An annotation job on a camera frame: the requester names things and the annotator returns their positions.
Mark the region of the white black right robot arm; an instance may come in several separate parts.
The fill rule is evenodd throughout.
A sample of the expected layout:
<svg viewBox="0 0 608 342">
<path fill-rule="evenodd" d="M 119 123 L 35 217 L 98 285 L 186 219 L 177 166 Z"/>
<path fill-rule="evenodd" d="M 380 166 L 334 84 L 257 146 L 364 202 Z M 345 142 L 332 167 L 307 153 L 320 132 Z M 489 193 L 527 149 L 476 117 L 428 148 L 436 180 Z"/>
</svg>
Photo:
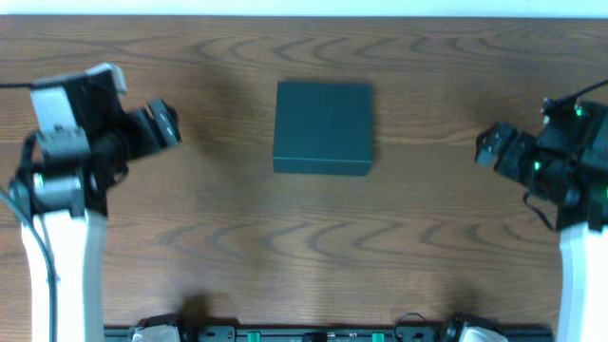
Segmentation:
<svg viewBox="0 0 608 342">
<path fill-rule="evenodd" d="M 476 139 L 476 163 L 554 204 L 543 224 L 560 236 L 559 341 L 607 338 L 607 107 L 577 96 L 548 99 L 531 135 L 496 123 Z"/>
</svg>

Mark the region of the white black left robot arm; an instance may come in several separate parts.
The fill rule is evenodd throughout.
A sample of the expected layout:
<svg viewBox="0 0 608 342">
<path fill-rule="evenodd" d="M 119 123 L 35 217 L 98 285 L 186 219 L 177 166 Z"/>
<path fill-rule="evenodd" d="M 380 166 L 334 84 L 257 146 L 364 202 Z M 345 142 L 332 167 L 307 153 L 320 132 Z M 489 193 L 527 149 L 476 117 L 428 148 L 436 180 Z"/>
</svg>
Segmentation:
<svg viewBox="0 0 608 342">
<path fill-rule="evenodd" d="M 107 193 L 130 162 L 181 143 L 178 115 L 161 99 L 124 110 L 124 74 L 110 63 L 23 87 L 38 127 L 1 199 L 21 225 L 31 336 L 102 341 Z"/>
</svg>

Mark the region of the black gift box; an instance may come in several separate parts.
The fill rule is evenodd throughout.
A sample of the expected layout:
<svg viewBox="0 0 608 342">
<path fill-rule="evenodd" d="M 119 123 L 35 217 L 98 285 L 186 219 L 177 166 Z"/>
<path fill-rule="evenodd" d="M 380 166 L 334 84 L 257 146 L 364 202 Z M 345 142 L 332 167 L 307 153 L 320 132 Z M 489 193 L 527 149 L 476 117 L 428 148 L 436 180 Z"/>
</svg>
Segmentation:
<svg viewBox="0 0 608 342">
<path fill-rule="evenodd" d="M 363 83 L 277 84 L 276 173 L 365 176 L 372 166 L 373 88 Z"/>
</svg>

